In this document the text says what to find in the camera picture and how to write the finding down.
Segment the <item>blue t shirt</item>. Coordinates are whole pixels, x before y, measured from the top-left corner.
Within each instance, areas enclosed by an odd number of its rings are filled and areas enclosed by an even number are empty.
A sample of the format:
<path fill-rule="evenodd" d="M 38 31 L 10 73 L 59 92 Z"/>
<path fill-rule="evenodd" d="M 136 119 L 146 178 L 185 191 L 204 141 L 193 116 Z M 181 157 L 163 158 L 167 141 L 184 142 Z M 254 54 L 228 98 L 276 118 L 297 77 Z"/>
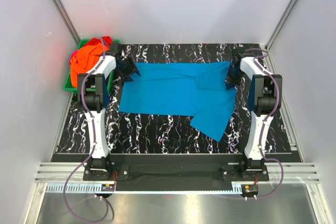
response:
<path fill-rule="evenodd" d="M 119 111 L 190 116 L 190 125 L 219 142 L 235 108 L 236 89 L 226 89 L 229 61 L 137 63 L 125 82 Z"/>

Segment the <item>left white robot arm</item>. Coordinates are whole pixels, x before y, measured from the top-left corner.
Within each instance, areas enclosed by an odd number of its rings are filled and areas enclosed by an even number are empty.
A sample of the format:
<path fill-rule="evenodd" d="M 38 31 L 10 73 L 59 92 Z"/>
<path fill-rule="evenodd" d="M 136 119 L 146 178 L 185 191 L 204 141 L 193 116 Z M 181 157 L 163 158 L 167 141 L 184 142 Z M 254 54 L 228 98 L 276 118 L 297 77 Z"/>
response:
<path fill-rule="evenodd" d="M 102 53 L 98 62 L 86 73 L 78 76 L 78 103 L 85 110 L 90 140 L 89 156 L 82 161 L 85 173 L 99 176 L 103 180 L 115 174 L 110 160 L 105 130 L 105 112 L 109 103 L 106 83 L 111 72 L 116 71 L 124 81 L 132 81 L 135 73 L 140 72 L 131 58 L 122 56 L 123 46 L 118 42 L 106 43 L 100 39 Z"/>

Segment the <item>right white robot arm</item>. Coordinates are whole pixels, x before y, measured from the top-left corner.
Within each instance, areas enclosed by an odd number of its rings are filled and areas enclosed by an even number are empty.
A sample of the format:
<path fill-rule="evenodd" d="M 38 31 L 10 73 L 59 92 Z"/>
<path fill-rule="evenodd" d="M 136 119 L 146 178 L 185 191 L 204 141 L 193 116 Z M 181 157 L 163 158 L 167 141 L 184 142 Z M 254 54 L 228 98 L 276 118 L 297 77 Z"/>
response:
<path fill-rule="evenodd" d="M 267 56 L 268 52 L 263 49 L 235 48 L 225 79 L 227 90 L 240 85 L 243 76 L 251 81 L 248 96 L 251 127 L 243 157 L 237 167 L 237 173 L 244 180 L 264 173 L 265 162 L 276 162 L 283 170 L 279 160 L 265 156 L 268 130 L 274 114 L 281 108 L 282 98 L 282 76 L 271 73 L 259 62 L 259 59 Z"/>

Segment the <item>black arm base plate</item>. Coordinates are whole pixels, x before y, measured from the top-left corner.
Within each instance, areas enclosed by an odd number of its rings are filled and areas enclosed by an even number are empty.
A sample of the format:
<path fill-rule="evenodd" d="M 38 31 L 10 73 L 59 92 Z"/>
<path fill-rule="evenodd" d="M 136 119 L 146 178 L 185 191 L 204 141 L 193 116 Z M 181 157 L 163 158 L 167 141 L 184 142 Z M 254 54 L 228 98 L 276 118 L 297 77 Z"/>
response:
<path fill-rule="evenodd" d="M 85 175 L 108 180 L 128 177 L 211 177 L 224 181 L 268 181 L 264 160 L 251 161 L 243 154 L 110 154 L 82 158 Z"/>

